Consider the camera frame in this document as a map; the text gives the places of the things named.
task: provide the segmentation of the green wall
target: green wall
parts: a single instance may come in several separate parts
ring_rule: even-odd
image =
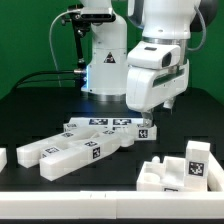
[[[48,34],[54,18],[77,0],[1,0],[0,1],[0,98],[4,97],[23,76],[42,70],[54,70]],[[126,15],[125,1],[113,2],[115,11]],[[224,103],[224,1],[208,28],[207,43],[200,52],[190,54],[190,86],[205,89]],[[141,39],[141,31],[128,22],[128,50]],[[60,69],[76,68],[75,43],[71,25],[54,29],[53,43]],[[191,46],[196,46],[201,33],[193,34]],[[83,40],[84,56],[91,59],[91,34]]]

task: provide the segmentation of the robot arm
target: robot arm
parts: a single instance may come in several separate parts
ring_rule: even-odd
[[[186,90],[187,42],[191,29],[200,31],[195,19],[197,8],[203,9],[208,25],[215,17],[217,1],[129,0],[129,18],[143,28],[142,41],[128,55],[131,67],[126,101],[130,109],[149,113]]]

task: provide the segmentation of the cable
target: cable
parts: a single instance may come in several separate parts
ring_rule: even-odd
[[[200,19],[202,30],[203,30],[203,35],[202,35],[201,43],[199,44],[198,47],[196,47],[196,48],[188,48],[188,50],[191,51],[191,52],[195,52],[195,51],[201,50],[202,47],[204,46],[205,42],[206,42],[206,37],[207,37],[207,30],[206,30],[205,20],[204,20],[204,18],[202,16],[200,10],[197,8],[197,6],[194,6],[194,10],[196,11],[196,13],[198,14],[198,17]]]
[[[41,71],[41,72],[34,72],[25,77],[21,78],[16,84],[12,87],[11,91],[14,91],[18,86],[22,85],[26,79],[40,76],[40,75],[59,75],[59,74],[74,74],[74,71]]]
[[[72,78],[72,79],[60,79],[60,81],[75,81],[75,80],[76,80],[75,78]],[[25,81],[25,82],[19,83],[17,85],[17,87],[20,86],[20,85],[25,85],[25,84],[29,84],[29,83],[38,83],[38,82],[58,82],[58,79],[45,79],[45,80]]]
[[[56,59],[56,56],[55,56],[55,52],[54,52],[54,48],[53,48],[53,41],[52,41],[52,33],[53,33],[53,29],[54,29],[54,26],[56,24],[56,22],[58,21],[58,19],[60,19],[62,16],[65,16],[65,15],[68,15],[70,13],[76,13],[76,12],[80,12],[80,10],[71,10],[71,11],[67,11],[67,12],[64,12],[64,13],[61,13],[60,15],[58,15],[54,21],[52,22],[51,24],[51,27],[50,27],[50,31],[49,31],[49,43],[50,43],[50,49],[51,49],[51,54],[52,54],[52,58],[53,58],[53,61],[54,61],[54,65],[55,65],[55,69],[57,71],[59,71],[59,66],[58,66],[58,62],[57,62],[57,59]]]

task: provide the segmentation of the black tabletop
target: black tabletop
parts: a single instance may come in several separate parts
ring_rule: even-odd
[[[72,117],[140,118],[141,114],[129,110],[125,102],[87,100],[75,88],[20,88],[11,92],[0,101],[0,147],[7,149],[8,160],[0,173],[0,191],[135,191],[144,161],[151,161],[155,155],[161,159],[184,157],[189,140],[211,143],[212,153],[223,165],[224,106],[204,90],[193,88],[177,97],[172,112],[161,106],[155,108],[156,141],[121,147],[53,182],[40,176],[38,165],[26,169],[17,163],[17,147],[63,132],[63,124]]]

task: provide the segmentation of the black cable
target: black cable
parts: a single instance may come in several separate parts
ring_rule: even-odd
[[[32,78],[32,77],[35,77],[35,76],[40,76],[40,75],[60,75],[60,74],[74,74],[74,71],[72,71],[72,70],[64,70],[64,71],[40,71],[40,72],[34,72],[34,73],[29,74],[29,75],[26,75],[25,77],[23,77],[19,81],[17,81],[16,84],[12,87],[11,91],[14,91],[18,86],[22,85],[24,83],[24,81],[29,79],[29,78]]]
[[[60,79],[60,81],[75,81],[76,79]],[[45,79],[45,80],[33,80],[33,81],[25,81],[25,82],[21,82],[18,84],[18,86],[20,85],[25,85],[28,83],[38,83],[38,82],[58,82],[58,79]]]

